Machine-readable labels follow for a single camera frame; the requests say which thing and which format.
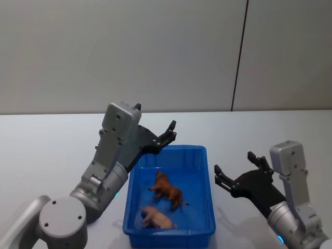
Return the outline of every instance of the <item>brown toy horse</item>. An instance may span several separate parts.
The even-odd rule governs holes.
[[[183,203],[181,190],[171,185],[168,181],[167,175],[160,171],[156,173],[155,184],[152,187],[148,188],[148,190],[157,191],[157,194],[154,196],[155,199],[159,199],[161,198],[161,196],[164,195],[166,200],[172,201],[172,210],[175,210],[179,204],[189,205],[188,203]]]

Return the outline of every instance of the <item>white table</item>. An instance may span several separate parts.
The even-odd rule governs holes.
[[[66,196],[79,182],[99,141],[103,114],[0,116],[0,228],[24,202],[40,195]],[[254,169],[249,150],[267,156],[269,148],[285,140],[303,143],[311,202],[332,236],[332,111],[153,113],[140,124],[157,135],[177,121],[173,144],[207,148],[216,234],[211,249],[285,248],[259,211],[247,199],[234,199],[214,184],[218,163],[232,178]],[[274,175],[274,184],[283,185]],[[130,248],[122,232],[128,181],[102,217],[89,226],[87,249]],[[35,248],[46,248],[39,241]]]

